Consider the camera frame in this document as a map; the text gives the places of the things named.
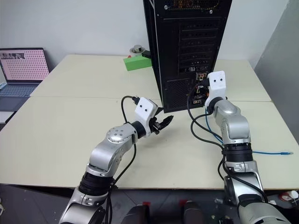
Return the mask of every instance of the white table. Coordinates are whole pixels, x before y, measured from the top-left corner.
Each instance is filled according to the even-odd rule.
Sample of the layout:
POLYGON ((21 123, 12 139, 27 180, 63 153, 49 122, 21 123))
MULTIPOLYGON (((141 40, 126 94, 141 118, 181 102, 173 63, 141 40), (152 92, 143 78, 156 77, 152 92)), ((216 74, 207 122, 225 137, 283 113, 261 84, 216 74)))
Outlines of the white table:
MULTIPOLYGON (((299 179, 294 178, 299 146, 273 103, 233 103, 249 121, 253 150, 294 152, 288 156, 254 155, 264 187, 299 188, 299 179)), ((135 105, 128 101, 125 106, 131 120, 135 105)), ((201 114, 203 109, 192 112, 201 114)), ((220 149, 192 136, 187 111, 166 115, 170 114, 174 115, 173 121, 159 135, 138 141, 136 159, 118 186, 222 189, 223 181, 217 174, 220 149)), ((211 128, 219 132, 214 119, 211 117, 209 121, 211 128)), ((122 123, 119 99, 30 98, 0 132, 0 182, 75 187, 92 149, 102 141, 107 130, 122 123)), ((198 128, 195 132, 214 140, 198 128)), ((132 153, 130 150, 125 154, 118 173, 130 161, 132 153)))
MULTIPOLYGON (((68 55, 31 94, 33 97, 160 99, 152 68, 127 71, 123 56, 68 55)), ((217 60, 224 70, 227 97, 233 101, 271 101, 246 60, 217 60)))

